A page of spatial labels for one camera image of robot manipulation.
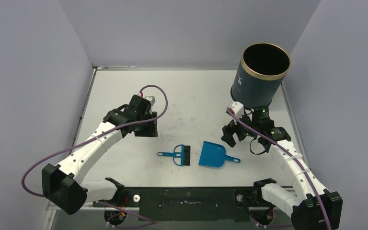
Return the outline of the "blue plastic dustpan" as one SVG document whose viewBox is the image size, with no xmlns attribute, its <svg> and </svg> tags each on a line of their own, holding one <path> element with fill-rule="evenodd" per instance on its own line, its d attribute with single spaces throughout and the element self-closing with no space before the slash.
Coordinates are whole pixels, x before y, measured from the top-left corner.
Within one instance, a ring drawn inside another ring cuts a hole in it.
<svg viewBox="0 0 368 230">
<path fill-rule="evenodd" d="M 198 165 L 220 168 L 226 161 L 234 163 L 241 162 L 239 158 L 227 155 L 224 146 L 209 141 L 203 142 Z"/>
</svg>

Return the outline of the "blue hand brush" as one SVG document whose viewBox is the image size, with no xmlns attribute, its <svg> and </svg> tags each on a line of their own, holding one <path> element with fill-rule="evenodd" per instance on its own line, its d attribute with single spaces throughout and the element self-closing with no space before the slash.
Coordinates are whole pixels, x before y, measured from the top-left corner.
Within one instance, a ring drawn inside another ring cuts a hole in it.
<svg viewBox="0 0 368 230">
<path fill-rule="evenodd" d="M 190 166 L 191 162 L 191 146 L 189 145 L 177 145 L 172 152 L 158 152 L 160 157 L 171 157 L 172 161 L 177 166 Z"/>
</svg>

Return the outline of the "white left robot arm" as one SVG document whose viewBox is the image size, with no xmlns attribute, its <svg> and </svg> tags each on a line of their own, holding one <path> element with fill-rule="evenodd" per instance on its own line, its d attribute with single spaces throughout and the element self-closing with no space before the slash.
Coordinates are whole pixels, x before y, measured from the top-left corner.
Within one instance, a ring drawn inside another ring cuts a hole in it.
<svg viewBox="0 0 368 230">
<path fill-rule="evenodd" d="M 124 109 L 109 111 L 89 137 L 89 143 L 77 148 L 56 165 L 47 164 L 42 170 L 42 194 L 45 198 L 72 215 L 89 202 L 106 200 L 118 206 L 124 200 L 122 186 L 106 177 L 97 181 L 84 178 L 95 163 L 127 134 L 136 137 L 157 137 L 157 113 L 152 111 L 153 96 L 133 95 Z"/>
</svg>

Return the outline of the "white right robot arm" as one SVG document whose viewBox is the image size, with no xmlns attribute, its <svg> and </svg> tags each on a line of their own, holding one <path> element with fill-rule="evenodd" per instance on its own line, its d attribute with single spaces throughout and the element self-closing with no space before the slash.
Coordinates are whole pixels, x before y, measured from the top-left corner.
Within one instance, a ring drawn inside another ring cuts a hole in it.
<svg viewBox="0 0 368 230">
<path fill-rule="evenodd" d="M 275 127 L 269 118 L 268 109 L 254 110 L 253 116 L 245 114 L 243 106 L 229 105 L 226 113 L 232 121 L 224 126 L 222 139 L 231 147 L 236 141 L 253 137 L 277 162 L 295 194 L 286 191 L 276 182 L 265 179 L 255 182 L 252 200 L 262 206 L 267 202 L 279 208 L 291 218 L 296 230 L 336 230 L 340 226 L 343 200 L 338 192 L 322 184 L 304 162 L 288 132 Z"/>
</svg>

